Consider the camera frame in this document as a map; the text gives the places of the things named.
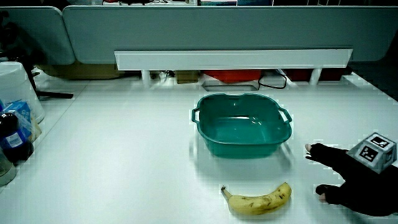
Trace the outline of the person's right hand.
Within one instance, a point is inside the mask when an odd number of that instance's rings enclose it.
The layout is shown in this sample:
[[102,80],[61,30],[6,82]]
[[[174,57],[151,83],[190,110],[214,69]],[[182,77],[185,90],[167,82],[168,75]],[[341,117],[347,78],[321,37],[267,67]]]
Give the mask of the person's right hand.
[[373,217],[397,213],[397,164],[376,173],[348,155],[346,149],[322,143],[306,144],[306,158],[332,168],[345,181],[340,186],[320,184],[315,192],[320,200],[342,205]]

